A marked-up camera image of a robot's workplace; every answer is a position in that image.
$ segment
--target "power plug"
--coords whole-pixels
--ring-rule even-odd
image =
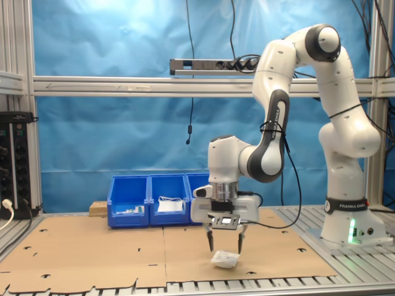
[[[2,201],[2,206],[8,209],[10,212],[14,211],[14,209],[12,208],[12,202],[9,199],[4,199]]]

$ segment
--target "white paper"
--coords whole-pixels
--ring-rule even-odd
[[[183,210],[182,200],[160,200],[158,212],[180,212]]]
[[[216,251],[211,259],[211,263],[221,268],[232,268],[236,266],[238,258],[239,254],[226,251]]]

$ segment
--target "green led light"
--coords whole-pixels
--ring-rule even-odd
[[[354,235],[354,226],[355,225],[356,225],[356,220],[355,219],[351,219],[350,230],[348,232],[348,242],[352,242],[353,235]]]

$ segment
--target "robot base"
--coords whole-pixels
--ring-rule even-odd
[[[350,244],[345,242],[344,244],[337,244],[323,239],[321,236],[321,229],[308,229],[302,236],[302,239],[314,250],[319,248],[326,251],[329,255],[339,255],[342,251],[347,252],[350,249],[359,249],[364,247],[376,247],[376,246],[392,246],[394,245],[394,239],[390,236],[382,237],[381,239],[375,239],[374,241],[364,242],[363,244]]]
[[[369,209],[326,214],[322,231],[310,229],[306,236],[332,255],[339,250],[394,243],[393,238],[386,233],[384,222]]]

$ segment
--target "wooden block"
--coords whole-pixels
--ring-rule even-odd
[[[89,207],[89,217],[107,217],[107,202],[93,202]]]

